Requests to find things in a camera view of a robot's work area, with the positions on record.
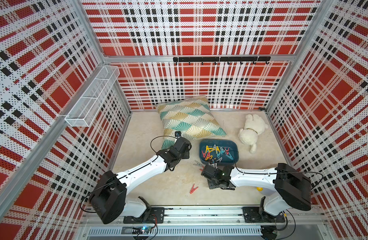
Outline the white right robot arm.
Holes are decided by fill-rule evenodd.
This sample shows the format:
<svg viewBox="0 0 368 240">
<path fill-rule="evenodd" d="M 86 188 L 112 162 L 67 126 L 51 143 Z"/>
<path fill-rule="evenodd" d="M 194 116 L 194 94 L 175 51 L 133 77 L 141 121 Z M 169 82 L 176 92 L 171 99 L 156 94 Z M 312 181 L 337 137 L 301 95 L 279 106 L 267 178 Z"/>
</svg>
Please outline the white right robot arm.
<svg viewBox="0 0 368 240">
<path fill-rule="evenodd" d="M 287 164 L 263 170 L 223 169 L 206 165 L 201 175 L 208 180 L 210 189 L 235 190 L 239 187 L 256 187 L 263 195 L 259 214 L 277 216 L 290 208 L 311 210 L 311 180 Z"/>
</svg>

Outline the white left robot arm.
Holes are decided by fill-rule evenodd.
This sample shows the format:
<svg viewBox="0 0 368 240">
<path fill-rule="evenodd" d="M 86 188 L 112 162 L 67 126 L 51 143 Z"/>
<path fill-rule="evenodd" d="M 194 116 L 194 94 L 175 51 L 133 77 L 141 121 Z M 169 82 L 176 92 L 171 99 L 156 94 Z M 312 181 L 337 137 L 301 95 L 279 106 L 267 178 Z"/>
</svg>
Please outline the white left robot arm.
<svg viewBox="0 0 368 240">
<path fill-rule="evenodd" d="M 156 222 L 151 205 L 143 197 L 132 199 L 128 194 L 154 176 L 173 171 L 182 159 L 190 157 L 191 148 L 191 142 L 180 137 L 173 146 L 156 152 L 151 159 L 132 169 L 116 174 L 105 172 L 88 199 L 103 224 L 120 217 L 131 223 Z"/>
</svg>

